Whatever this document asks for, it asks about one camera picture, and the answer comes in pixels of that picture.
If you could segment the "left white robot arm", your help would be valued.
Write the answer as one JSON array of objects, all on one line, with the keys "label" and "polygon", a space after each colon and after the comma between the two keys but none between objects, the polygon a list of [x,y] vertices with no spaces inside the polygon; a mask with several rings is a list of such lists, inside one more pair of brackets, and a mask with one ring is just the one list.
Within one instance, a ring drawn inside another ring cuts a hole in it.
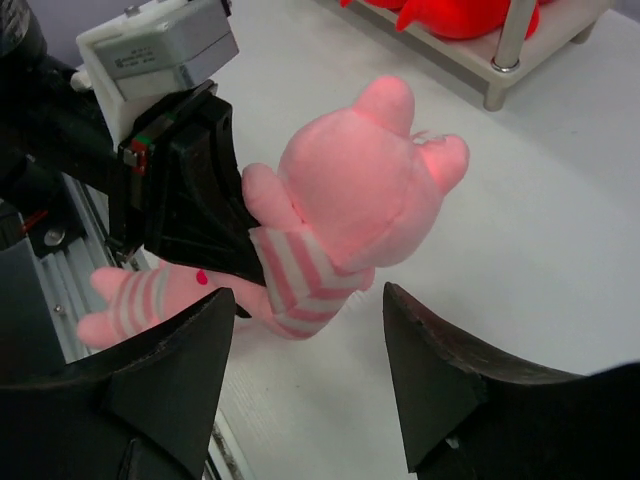
[{"label": "left white robot arm", "polygon": [[226,1],[150,1],[77,38],[73,68],[47,51],[25,1],[1,5],[1,191],[38,169],[109,200],[106,243],[257,285],[257,226],[241,189],[232,106],[216,71],[238,52]]}]

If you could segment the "red shark plush purple tag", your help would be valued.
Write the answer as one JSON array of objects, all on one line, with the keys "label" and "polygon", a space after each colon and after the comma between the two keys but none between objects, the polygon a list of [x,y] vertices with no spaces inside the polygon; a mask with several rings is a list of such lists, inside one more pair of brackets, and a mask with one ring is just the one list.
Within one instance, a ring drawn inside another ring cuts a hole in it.
[{"label": "red shark plush purple tag", "polygon": [[396,20],[396,30],[412,24],[449,40],[469,40],[501,28],[507,19],[508,0],[407,1]]}]

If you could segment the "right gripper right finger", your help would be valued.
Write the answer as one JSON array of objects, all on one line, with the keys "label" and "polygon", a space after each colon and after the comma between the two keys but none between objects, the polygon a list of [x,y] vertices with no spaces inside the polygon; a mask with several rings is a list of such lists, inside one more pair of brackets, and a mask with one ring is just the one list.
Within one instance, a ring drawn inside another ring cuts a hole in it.
[{"label": "right gripper right finger", "polygon": [[420,479],[635,479],[639,367],[578,375],[524,360],[383,290],[408,470]]}]

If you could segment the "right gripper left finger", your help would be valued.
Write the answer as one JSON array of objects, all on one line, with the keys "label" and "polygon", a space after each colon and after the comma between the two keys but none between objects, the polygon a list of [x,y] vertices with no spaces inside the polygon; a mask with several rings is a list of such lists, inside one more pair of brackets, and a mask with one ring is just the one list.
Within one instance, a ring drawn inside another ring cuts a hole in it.
[{"label": "right gripper left finger", "polygon": [[218,289],[52,374],[2,383],[2,478],[201,478],[235,311]]}]

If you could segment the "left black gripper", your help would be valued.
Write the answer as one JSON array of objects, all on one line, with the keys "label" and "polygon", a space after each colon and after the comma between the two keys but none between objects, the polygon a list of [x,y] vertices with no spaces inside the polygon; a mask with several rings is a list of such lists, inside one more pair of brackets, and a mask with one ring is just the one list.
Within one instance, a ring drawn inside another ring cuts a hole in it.
[{"label": "left black gripper", "polygon": [[76,72],[51,55],[30,73],[36,97],[29,119],[45,162],[108,197],[106,243],[122,260],[144,247],[185,266],[222,272],[264,285],[249,239],[258,221],[242,198],[230,103],[211,80],[179,95],[146,137],[146,171],[125,162],[134,136],[150,122],[136,113],[122,140],[113,141],[93,91],[71,86]]}]

